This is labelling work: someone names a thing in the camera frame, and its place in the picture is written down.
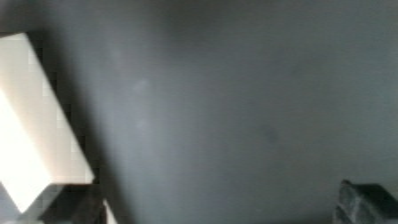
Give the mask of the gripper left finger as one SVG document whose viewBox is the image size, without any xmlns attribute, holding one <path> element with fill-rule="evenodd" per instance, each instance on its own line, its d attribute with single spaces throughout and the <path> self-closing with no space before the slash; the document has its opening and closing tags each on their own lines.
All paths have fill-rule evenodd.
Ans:
<svg viewBox="0 0 398 224">
<path fill-rule="evenodd" d="M 39 216 L 45 224 L 109 224 L 100 186 L 68 185 Z"/>
</svg>

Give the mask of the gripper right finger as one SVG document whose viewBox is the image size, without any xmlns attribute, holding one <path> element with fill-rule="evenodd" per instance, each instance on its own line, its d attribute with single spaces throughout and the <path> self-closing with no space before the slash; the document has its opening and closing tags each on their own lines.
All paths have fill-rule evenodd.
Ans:
<svg viewBox="0 0 398 224">
<path fill-rule="evenodd" d="M 398 224 L 398 200 L 379 184 L 341 181 L 333 224 Z"/>
</svg>

